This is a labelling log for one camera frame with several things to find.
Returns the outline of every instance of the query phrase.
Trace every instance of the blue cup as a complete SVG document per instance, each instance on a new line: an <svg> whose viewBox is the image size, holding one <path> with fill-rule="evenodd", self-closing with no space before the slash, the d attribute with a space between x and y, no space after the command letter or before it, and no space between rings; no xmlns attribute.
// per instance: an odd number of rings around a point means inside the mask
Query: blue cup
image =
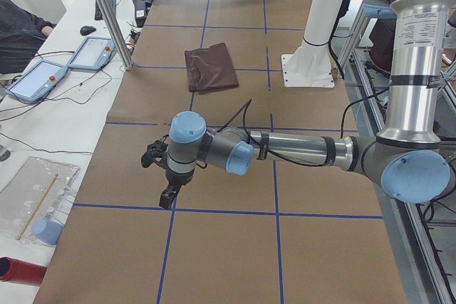
<svg viewBox="0 0 456 304"><path fill-rule="evenodd" d="M41 219L33 224L31 232L42 242L55 246L62 233L63 226L57 222Z"/></svg>

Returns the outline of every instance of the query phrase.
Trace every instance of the person's hand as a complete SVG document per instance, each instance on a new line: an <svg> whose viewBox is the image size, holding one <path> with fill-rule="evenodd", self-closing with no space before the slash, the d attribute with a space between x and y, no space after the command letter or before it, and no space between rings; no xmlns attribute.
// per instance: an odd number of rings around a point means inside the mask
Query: person's hand
<svg viewBox="0 0 456 304"><path fill-rule="evenodd" d="M46 37L49 37L49 35L52 33L52 30L53 29L50 26L45 26L41 29L41 33Z"/></svg>

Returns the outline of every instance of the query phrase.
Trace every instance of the light blue cap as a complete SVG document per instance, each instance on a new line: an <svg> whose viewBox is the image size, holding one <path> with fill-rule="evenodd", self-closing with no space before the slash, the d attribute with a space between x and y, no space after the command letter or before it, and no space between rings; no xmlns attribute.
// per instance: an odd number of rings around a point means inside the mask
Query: light blue cap
<svg viewBox="0 0 456 304"><path fill-rule="evenodd" d="M206 121L198 113L189 110L173 117L170 138L180 144L196 142L206 133Z"/></svg>
<svg viewBox="0 0 456 304"><path fill-rule="evenodd" d="M378 19L394 19L396 13L389 6L364 4L364 16Z"/></svg>
<svg viewBox="0 0 456 304"><path fill-rule="evenodd" d="M238 142L229 154L227 172L244 176L254 156L254 147L246 142Z"/></svg>
<svg viewBox="0 0 456 304"><path fill-rule="evenodd" d="M62 233L63 226L57 222L42 219L38 220L31 227L31 232L41 241L55 246Z"/></svg>
<svg viewBox="0 0 456 304"><path fill-rule="evenodd" d="M423 203L440 195L450 181L450 167L438 153L418 150L394 159L383 170L381 186L396 199Z"/></svg>

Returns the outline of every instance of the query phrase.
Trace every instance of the person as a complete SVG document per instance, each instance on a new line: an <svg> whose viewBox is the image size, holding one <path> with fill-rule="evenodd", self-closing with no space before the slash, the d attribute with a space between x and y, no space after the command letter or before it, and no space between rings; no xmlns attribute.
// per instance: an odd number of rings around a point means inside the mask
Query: person
<svg viewBox="0 0 456 304"><path fill-rule="evenodd" d="M0 0L0 74L22 73L54 25Z"/></svg>

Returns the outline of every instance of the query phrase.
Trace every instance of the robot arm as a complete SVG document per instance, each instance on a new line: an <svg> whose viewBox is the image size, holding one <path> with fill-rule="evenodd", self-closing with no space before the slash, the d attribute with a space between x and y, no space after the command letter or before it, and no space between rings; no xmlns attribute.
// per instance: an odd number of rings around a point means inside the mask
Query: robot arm
<svg viewBox="0 0 456 304"><path fill-rule="evenodd" d="M142 165L165 170L168 187L160 206L172 207L181 186L192 179L197 162L243 175L254 156L285 159L308 167L339 166L365 175L390 196L421 203L441 194L450 168L438 154L439 138L432 131L441 82L440 58L448 9L456 0L365 0L368 8L396 13L397 28L390 100L385 128L373 138L283 135L228 127L207 129L194 112L176 115L165 139L149 145Z"/></svg>

